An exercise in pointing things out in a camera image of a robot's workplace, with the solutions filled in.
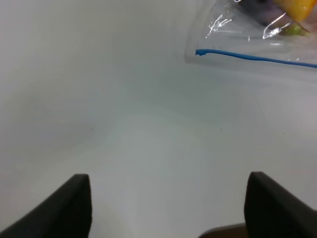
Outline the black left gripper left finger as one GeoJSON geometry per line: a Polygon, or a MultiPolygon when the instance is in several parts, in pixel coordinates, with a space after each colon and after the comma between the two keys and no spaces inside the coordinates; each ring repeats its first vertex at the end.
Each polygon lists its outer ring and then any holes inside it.
{"type": "Polygon", "coordinates": [[[75,174],[45,201],[0,233],[2,238],[87,238],[92,224],[88,174],[75,174]]]}

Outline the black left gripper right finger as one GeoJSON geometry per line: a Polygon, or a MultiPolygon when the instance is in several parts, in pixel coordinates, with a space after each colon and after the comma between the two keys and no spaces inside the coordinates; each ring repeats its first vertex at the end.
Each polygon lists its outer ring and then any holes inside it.
{"type": "Polygon", "coordinates": [[[317,212],[263,172],[249,175],[244,204],[250,238],[315,238],[317,212]]]}

